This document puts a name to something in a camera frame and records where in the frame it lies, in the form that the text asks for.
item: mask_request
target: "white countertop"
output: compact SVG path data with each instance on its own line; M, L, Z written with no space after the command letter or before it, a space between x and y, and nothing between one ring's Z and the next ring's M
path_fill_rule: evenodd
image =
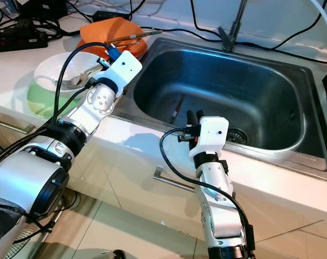
M62 27L65 30L73 30L76 26L81 26L82 24L84 22L81 19L66 19L62 22ZM185 35L177 36L165 33L158 37L163 36L189 41L194 44L221 48L220 44L207 43ZM147 38L149 45L154 41L155 37L157 36ZM33 81L34 70L44 59L57 53L72 51L79 40L79 37L64 37L55 42L50 42L49 47L45 49L0 53L0 112L37 126L41 125L45 120L35 116L29 110L26 99L29 84ZM321 98L325 94L321 80L327 73L327 65L308 62L283 54L238 46L235 52L308 67L313 72L317 90ZM327 114L326 106L323 106L323 111ZM135 125L117 118L107 117L101 123L94 138L126 145L126 140L131 137L141 136L142 133L146 135L152 134L157 137L163 135L163 132L154 129ZM157 143L148 145L152 145L154 149L151 155L160 156ZM179 168L189 167L189 172L194 171L193 163L188 160L188 149L186 145L179 144L172 137L168 141L167 149L168 156L173 160L175 165ZM300 173L227 151L223 151L223 158L227 160L230 169L229 175L238 191L243 190L248 193L251 192L253 195L266 196L272 202L279 203L294 210L309 212L311 208L314 208L317 212L323 212L324 216L327 217L326 181L317 180Z

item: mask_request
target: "utensil in sink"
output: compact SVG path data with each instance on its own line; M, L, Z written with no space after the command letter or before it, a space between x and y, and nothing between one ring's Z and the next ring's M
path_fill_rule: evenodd
M93 73L99 69L102 69L101 65L97 65L90 69L87 69L86 71L83 71L82 73L78 74L77 76L72 77L69 80L62 80L62 84L61 84L62 90L70 90L70 89L78 86L79 83L85 81L91 73ZM58 80L54 80L54 84L57 86Z

